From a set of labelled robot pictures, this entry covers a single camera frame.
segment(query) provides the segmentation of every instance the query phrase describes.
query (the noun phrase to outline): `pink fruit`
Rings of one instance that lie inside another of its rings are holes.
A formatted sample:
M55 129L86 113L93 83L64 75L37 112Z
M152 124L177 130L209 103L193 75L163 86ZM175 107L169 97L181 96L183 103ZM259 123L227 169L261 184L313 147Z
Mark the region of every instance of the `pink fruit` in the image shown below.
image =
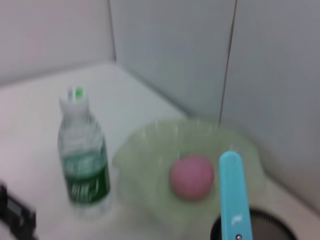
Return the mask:
M212 163L204 156L194 155L173 164L169 181L176 195L188 201L199 201L211 191L214 177Z

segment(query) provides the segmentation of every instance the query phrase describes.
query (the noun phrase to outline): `water bottle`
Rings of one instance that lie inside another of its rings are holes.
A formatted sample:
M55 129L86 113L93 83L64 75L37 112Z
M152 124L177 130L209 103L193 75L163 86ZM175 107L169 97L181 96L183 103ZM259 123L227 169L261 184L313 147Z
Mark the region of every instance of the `water bottle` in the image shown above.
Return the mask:
M58 151L69 201L78 215L99 216L111 203L104 134L82 87L70 88L59 103Z

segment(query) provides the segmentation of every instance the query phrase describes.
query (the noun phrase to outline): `green label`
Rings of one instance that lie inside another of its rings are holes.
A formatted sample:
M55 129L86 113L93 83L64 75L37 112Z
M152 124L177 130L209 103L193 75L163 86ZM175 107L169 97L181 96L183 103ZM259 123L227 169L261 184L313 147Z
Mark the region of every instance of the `green label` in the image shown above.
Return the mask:
M95 175L78 178L65 176L71 202L89 205L102 200L110 192L108 165Z

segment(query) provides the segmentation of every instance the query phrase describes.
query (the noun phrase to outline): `black object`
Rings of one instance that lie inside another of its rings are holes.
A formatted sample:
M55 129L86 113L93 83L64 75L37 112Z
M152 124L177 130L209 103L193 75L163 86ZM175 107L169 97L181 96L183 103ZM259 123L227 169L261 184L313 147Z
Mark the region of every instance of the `black object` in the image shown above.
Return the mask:
M17 240L38 240L34 236L36 212L8 194L4 185L0 185L0 221L10 228Z
M254 240L297 240L283 222L268 213L250 208L250 217ZM221 217L213 224L210 240L222 240Z

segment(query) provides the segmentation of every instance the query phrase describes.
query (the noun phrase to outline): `white tabletop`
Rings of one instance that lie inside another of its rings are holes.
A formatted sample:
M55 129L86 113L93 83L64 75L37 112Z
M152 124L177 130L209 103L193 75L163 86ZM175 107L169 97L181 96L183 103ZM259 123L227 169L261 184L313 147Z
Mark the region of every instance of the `white tabletop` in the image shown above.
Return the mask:
M61 122L59 94L84 86L90 107L106 136L109 162L125 139L152 121L184 116L115 64L101 64L0 89L0 179L36 208L40 240L209 239L210 227L195 224L176 236L115 196L100 219L75 217L57 151ZM285 220L299 239L317 239L320 219L274 182L254 203Z

